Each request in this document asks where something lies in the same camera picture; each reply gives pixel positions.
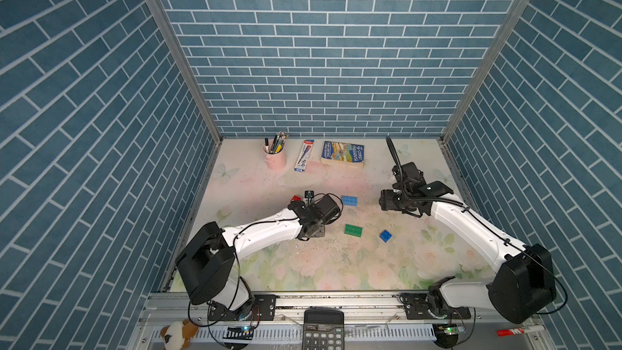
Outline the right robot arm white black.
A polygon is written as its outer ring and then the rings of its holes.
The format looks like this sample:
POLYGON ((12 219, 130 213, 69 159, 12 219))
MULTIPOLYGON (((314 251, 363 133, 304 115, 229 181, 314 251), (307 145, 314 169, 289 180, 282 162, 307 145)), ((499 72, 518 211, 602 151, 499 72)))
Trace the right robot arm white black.
POLYGON ((429 313, 442 317, 453 309, 494 309, 520 324, 544 314, 565 287, 554 275, 552 256, 540 244, 528 246, 471 210, 440 181, 427 182, 412 162, 392 168, 396 182, 383 190, 382 210, 413 217, 431 216, 449 227, 486 261, 495 276, 489 282, 445 277, 429 286, 429 313))

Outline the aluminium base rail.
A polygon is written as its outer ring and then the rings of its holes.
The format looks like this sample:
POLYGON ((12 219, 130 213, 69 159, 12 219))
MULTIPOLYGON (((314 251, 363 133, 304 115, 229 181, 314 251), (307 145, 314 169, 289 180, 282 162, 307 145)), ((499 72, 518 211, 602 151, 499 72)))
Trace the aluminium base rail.
POLYGON ((183 293, 153 293, 130 339, 130 349, 165 349, 160 330, 191 319, 199 331, 191 349, 301 349, 304 313, 340 309, 344 349, 552 349, 549 331, 499 337, 498 330, 544 325, 505 321, 494 310, 459 308, 437 317, 417 291, 281 292, 255 295, 243 319, 219 322, 219 306, 189 306, 183 293))

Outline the pink pen holder cup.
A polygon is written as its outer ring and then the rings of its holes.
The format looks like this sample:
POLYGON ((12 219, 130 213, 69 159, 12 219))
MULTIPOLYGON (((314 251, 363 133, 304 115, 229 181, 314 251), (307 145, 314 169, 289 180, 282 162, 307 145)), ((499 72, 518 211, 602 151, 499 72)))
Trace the pink pen holder cup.
POLYGON ((287 156, 285 150, 281 150, 276 154, 271 154, 268 147, 263 148, 265 153, 265 164, 270 170, 282 170, 287 165, 287 156))

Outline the blue small lego brick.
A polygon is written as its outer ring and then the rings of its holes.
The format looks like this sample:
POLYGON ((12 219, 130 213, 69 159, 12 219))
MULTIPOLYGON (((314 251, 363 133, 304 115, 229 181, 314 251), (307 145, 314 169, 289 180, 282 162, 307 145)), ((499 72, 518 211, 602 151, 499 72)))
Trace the blue small lego brick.
POLYGON ((388 242, 390 238, 392 238, 392 234, 389 233, 387 230, 383 230, 380 234, 380 238, 382 239, 382 241, 388 242))

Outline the red white marker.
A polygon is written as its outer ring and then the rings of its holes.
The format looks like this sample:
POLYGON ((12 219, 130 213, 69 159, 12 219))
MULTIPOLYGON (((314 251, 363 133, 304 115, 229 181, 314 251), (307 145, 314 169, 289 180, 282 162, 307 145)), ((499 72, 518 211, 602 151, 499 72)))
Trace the red white marker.
POLYGON ((504 329, 504 330, 498 330, 497 331, 497 335, 499 337, 506 337, 506 336, 512 336, 512 335, 526 335, 526 334, 531 334, 531 333, 536 333, 536 332, 544 332, 546 330, 546 327, 544 327, 544 325, 532 325, 532 326, 526 326, 526 327, 516 327, 516 328, 511 328, 511 329, 504 329))

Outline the brown white plush toy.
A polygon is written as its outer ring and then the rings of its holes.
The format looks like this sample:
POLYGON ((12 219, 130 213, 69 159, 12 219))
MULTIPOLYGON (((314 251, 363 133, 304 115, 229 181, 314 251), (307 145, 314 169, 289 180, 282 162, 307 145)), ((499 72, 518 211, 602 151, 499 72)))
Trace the brown white plush toy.
POLYGON ((165 342, 165 350, 182 350, 190 346, 190 341, 199 331, 199 327, 189 319, 176 321, 160 330, 160 337, 165 342))

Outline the black calculator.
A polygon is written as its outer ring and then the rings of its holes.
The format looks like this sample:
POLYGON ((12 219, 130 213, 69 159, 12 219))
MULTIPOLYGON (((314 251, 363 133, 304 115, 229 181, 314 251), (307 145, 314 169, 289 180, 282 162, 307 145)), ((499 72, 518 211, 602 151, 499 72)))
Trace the black calculator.
POLYGON ((340 309, 311 308, 304 313, 302 350, 344 350, 345 317, 340 309))

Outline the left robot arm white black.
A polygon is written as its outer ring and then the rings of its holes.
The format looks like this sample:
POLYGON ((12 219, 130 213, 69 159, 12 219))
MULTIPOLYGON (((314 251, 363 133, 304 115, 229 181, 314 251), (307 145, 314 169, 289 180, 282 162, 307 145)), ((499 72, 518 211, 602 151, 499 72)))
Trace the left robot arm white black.
POLYGON ((241 275, 241 261, 283 241, 307 241, 323 226, 336 222, 343 200, 335 194, 314 194, 294 200, 272 216, 239 226, 203 225, 175 259, 189 306, 216 305, 219 322, 244 318, 256 305, 241 275))

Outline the white red pen box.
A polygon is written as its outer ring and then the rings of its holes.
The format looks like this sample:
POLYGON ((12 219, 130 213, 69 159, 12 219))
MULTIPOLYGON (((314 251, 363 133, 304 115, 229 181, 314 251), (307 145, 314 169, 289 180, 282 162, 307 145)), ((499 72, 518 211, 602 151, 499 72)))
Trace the white red pen box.
POLYGON ((302 148, 299 154, 299 157, 297 159, 297 162, 294 166, 294 170, 296 172, 301 172, 303 173, 306 170, 308 161, 309 161, 309 157, 311 155, 311 152, 313 150, 314 147, 314 140, 313 139, 306 139, 303 144, 302 144, 302 148))

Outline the blue long lego brick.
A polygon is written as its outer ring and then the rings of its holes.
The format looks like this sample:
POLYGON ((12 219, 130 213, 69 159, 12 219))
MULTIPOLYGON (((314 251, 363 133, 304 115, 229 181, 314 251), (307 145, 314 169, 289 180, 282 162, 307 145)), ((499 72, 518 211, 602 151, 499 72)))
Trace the blue long lego brick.
POLYGON ((344 206, 356 207, 358 205, 358 198, 354 196, 342 195, 341 201, 344 206))

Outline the pens in cup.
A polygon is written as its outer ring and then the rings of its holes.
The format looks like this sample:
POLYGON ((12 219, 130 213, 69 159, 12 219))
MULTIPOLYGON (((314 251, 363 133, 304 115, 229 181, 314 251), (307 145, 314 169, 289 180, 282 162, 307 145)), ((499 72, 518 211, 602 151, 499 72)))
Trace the pens in cup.
POLYGON ((283 150, 287 139, 288 139, 288 134, 285 132, 277 133, 272 139, 265 138, 264 139, 265 154, 267 155, 279 154, 283 150))

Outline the green long lego brick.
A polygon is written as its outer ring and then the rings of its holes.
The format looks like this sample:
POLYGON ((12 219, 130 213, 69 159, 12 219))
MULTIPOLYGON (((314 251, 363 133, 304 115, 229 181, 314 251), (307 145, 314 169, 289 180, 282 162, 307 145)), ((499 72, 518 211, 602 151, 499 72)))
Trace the green long lego brick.
POLYGON ((344 226, 344 233, 348 236, 361 238, 362 233, 363 233, 363 228, 361 226, 346 224, 344 226))

